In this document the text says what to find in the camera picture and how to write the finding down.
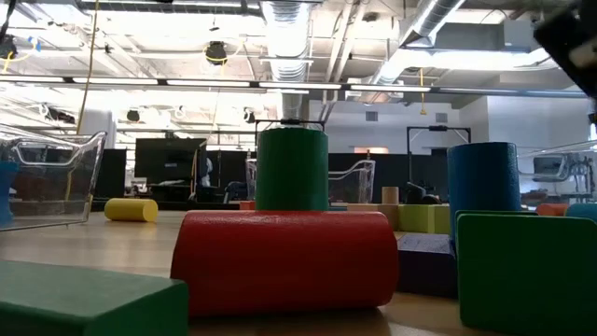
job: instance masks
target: yellow-green block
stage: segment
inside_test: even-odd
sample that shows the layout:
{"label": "yellow-green block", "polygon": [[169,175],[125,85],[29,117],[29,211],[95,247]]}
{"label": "yellow-green block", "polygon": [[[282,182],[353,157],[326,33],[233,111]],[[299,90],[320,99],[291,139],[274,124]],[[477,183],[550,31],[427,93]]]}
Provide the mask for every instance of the yellow-green block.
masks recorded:
{"label": "yellow-green block", "polygon": [[399,206],[401,231],[450,234],[450,206],[401,204]]}
{"label": "yellow-green block", "polygon": [[399,205],[399,229],[406,232],[428,233],[429,223],[434,215],[430,208],[430,205]]}
{"label": "yellow-green block", "polygon": [[450,205],[430,205],[434,213],[433,226],[429,233],[450,234]]}

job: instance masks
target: small wooden cylinder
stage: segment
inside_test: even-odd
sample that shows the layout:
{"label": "small wooden cylinder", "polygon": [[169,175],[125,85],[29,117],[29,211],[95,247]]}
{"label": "small wooden cylinder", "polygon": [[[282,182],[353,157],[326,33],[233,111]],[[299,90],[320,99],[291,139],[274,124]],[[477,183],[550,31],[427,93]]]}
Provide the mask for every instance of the small wooden cylinder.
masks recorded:
{"label": "small wooden cylinder", "polygon": [[155,221],[158,204],[154,200],[111,199],[105,204],[104,215],[110,220]]}
{"label": "small wooden cylinder", "polygon": [[382,204],[399,204],[400,191],[398,187],[382,188]]}

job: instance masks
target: yellow cylinder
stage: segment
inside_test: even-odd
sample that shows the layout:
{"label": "yellow cylinder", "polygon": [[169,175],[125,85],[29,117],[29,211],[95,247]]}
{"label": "yellow cylinder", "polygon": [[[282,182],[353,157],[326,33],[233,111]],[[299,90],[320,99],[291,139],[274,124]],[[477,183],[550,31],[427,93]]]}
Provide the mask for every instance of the yellow cylinder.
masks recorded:
{"label": "yellow cylinder", "polygon": [[105,204],[104,215],[110,220],[155,221],[158,204],[154,200],[111,199]]}

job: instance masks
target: dark blue block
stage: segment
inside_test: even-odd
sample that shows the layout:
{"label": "dark blue block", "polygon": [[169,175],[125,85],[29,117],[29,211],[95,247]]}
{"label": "dark blue block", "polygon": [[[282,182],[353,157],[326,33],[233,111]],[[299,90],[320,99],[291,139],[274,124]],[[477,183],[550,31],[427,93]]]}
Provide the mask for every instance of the dark blue block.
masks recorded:
{"label": "dark blue block", "polygon": [[458,272],[448,234],[408,233],[398,240],[397,291],[458,298]]}

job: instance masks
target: window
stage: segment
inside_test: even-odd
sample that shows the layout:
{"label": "window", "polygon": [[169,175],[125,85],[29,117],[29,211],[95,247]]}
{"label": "window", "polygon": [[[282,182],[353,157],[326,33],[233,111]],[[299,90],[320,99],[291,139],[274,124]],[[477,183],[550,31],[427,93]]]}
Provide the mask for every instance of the window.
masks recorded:
{"label": "window", "polygon": [[355,147],[354,154],[390,154],[388,147]]}

